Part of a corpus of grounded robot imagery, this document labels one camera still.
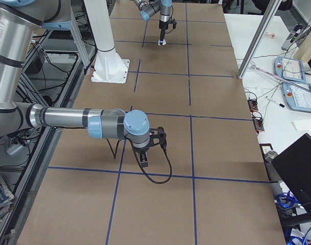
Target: robotic arm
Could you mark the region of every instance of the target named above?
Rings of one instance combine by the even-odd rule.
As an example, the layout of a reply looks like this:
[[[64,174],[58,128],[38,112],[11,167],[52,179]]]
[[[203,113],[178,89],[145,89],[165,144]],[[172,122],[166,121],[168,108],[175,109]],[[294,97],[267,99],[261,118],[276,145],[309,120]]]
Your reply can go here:
[[[165,45],[165,34],[169,25],[172,25],[173,29],[176,29],[177,22],[175,19],[171,19],[170,12],[172,8],[171,0],[155,0],[153,3],[148,4],[145,0],[134,0],[134,3],[140,10],[141,17],[144,20],[149,20],[152,16],[160,11],[160,39],[158,45]]]
[[[106,1],[97,0],[94,3],[103,4],[101,9],[105,8],[102,10],[108,18],[104,28],[110,29]],[[129,140],[134,155],[140,155],[140,162],[138,159],[137,161],[142,169],[147,166],[146,152],[150,147],[159,144],[166,155],[166,134],[163,128],[150,129],[144,112],[53,108],[13,100],[34,30],[41,27],[69,29],[70,9],[70,0],[0,0],[0,137],[41,126],[82,127],[93,138]],[[105,45],[114,45],[112,35],[109,40]],[[112,53],[116,54],[114,57],[117,59],[115,52],[114,47],[102,51],[108,59],[111,59]]]

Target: white table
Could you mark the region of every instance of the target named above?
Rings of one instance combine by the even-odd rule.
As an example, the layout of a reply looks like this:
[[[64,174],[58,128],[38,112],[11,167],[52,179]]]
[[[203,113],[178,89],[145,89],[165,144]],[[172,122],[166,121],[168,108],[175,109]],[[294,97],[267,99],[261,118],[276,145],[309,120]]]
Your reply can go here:
[[[261,21],[262,16],[258,15],[238,15],[238,14],[225,14],[230,38],[235,50],[235,56],[237,59],[243,59],[248,47],[252,41],[258,24]],[[276,37],[269,39],[264,37],[261,41],[259,48],[255,54],[255,57],[266,55],[279,55],[283,53],[281,45],[288,36],[289,31],[284,25],[282,19],[279,16],[275,16],[267,30],[274,33]],[[286,57],[292,56],[296,52],[296,49],[289,52]],[[271,73],[274,73],[274,60],[275,56],[261,57],[253,59],[255,64]],[[309,70],[309,66],[304,64],[305,70]],[[311,83],[311,76],[306,76],[307,82]],[[278,80],[270,77],[260,71],[250,70],[247,71],[243,78],[243,85],[245,88],[254,92],[257,96],[268,92],[270,89],[278,84]],[[275,92],[273,99],[279,103],[285,104],[281,86]],[[264,116],[265,107],[268,104],[268,100],[264,97],[258,100],[259,112]],[[311,119],[311,113],[292,111],[286,105],[282,108],[274,103],[269,103],[267,107],[267,113],[264,120],[265,132],[260,133],[258,136],[259,143],[271,143],[274,150],[279,154],[295,142],[304,133],[309,132],[297,132],[292,125],[295,120],[307,120]]]

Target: metal frame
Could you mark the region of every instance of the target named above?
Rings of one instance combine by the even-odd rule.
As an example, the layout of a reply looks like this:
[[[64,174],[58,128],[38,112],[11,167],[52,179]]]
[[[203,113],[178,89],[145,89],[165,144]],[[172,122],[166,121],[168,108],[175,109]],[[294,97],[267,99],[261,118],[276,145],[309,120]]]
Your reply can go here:
[[[90,59],[88,52],[86,51],[85,45],[82,41],[82,36],[79,30],[79,27],[77,26],[75,15],[73,13],[73,10],[70,10],[71,18],[72,18],[72,26],[70,28],[70,32],[72,33],[74,42],[76,44],[77,50],[79,51],[79,54],[81,56],[81,60],[83,62],[84,68],[88,68],[90,64]]]
[[[237,78],[242,79],[245,75],[245,72],[248,69],[249,64],[251,63],[254,54],[260,45],[260,42],[266,32],[271,20],[273,19],[275,13],[277,12],[281,0],[270,0],[267,10],[265,11],[261,23],[258,26],[258,29],[253,37],[253,40],[246,52],[246,55],[243,59],[242,65],[237,73]]]

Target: small electronic device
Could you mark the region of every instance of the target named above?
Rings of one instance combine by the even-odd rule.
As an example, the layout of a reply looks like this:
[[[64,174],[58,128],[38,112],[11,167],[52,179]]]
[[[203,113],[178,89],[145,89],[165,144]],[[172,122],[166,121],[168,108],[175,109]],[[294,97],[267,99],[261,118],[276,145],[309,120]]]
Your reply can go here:
[[[311,91],[310,83],[295,83]],[[311,94],[291,84],[282,84],[283,94],[291,110],[311,113]]]
[[[292,82],[306,83],[305,69],[301,60],[278,56],[274,67],[278,76]]]

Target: blue cable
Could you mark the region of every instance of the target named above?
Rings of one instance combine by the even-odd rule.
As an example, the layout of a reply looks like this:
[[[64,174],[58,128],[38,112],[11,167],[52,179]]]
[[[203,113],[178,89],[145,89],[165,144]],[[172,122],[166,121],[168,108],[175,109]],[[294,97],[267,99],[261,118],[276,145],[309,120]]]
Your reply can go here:
[[[306,238],[307,238],[307,235],[308,235],[308,233],[310,232],[310,230],[311,230],[311,227],[310,227],[310,228],[309,228],[309,230],[305,233],[305,237],[304,237],[304,240],[303,240],[302,245],[307,244],[307,242],[306,242]]]
[[[291,208],[295,205],[295,203],[301,204],[290,191],[278,194],[276,196],[276,200],[283,208]]]

